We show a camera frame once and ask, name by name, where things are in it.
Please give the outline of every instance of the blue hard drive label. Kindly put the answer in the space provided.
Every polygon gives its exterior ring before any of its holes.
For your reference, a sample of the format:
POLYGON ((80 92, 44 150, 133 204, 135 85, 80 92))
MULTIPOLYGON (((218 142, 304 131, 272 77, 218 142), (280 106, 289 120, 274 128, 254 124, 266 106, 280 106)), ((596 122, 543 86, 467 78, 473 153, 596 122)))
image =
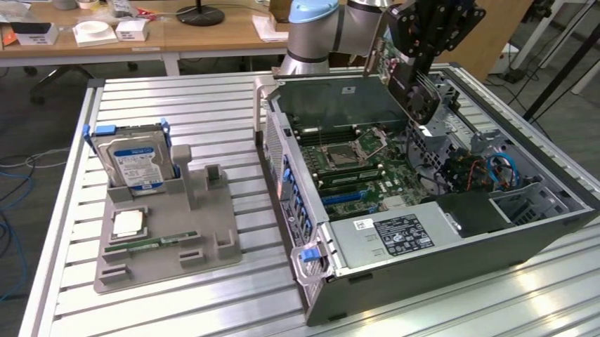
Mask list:
POLYGON ((165 182, 161 167, 153 162, 151 147, 115 151, 115 159, 125 183, 134 190, 151 190, 165 182))

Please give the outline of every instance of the power supply label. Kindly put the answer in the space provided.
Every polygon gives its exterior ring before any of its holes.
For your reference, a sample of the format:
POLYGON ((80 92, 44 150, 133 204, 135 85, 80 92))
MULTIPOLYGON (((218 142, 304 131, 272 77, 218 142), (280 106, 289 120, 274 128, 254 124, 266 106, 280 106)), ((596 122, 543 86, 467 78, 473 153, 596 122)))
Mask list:
POLYGON ((415 214, 373 223, 392 256, 433 247, 432 237, 415 214))

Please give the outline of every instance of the blue pcie slot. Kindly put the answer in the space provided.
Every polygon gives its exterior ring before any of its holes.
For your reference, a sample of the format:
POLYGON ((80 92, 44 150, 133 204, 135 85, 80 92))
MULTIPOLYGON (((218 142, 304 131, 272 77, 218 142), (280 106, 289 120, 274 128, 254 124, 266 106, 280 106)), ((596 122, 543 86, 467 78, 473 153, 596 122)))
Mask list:
POLYGON ((329 197, 321 198, 324 206, 341 204, 342 202, 362 200, 366 196, 366 191, 352 192, 340 195, 332 195, 329 197))

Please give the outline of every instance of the label sticker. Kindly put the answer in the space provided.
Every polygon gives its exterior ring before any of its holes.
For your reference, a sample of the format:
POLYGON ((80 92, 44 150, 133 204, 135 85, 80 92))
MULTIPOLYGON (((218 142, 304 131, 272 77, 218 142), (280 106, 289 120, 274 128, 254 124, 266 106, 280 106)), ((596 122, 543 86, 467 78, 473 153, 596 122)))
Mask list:
POLYGON ((365 230, 366 228, 373 228, 373 219, 362 219, 354 221, 354 227, 357 230, 365 230))
POLYGON ((135 190, 157 188, 165 182, 159 165, 153 163, 151 147, 115 151, 117 164, 125 183, 135 190))
POLYGON ((356 86, 345 86, 341 89, 341 93, 342 95, 348 94, 348 93, 356 93, 357 92, 357 87, 356 86))
POLYGON ((374 225, 388 253, 392 256, 435 246, 432 238, 415 214, 378 221, 374 225))

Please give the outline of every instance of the chair leg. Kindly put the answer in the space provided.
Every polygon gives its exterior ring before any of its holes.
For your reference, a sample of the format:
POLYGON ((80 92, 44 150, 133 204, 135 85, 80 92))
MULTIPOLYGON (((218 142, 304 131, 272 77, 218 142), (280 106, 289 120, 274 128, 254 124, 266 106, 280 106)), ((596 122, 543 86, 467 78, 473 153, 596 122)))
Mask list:
POLYGON ((79 65, 74 65, 71 70, 79 72, 87 79, 95 79, 97 77, 87 71, 87 69, 79 65))
POLYGON ((47 77, 43 78, 40 82, 31 88, 30 94, 32 96, 36 96, 38 92, 44 89, 60 76, 67 74, 67 72, 71 70, 70 65, 62 65, 59 68, 56 68, 47 77))

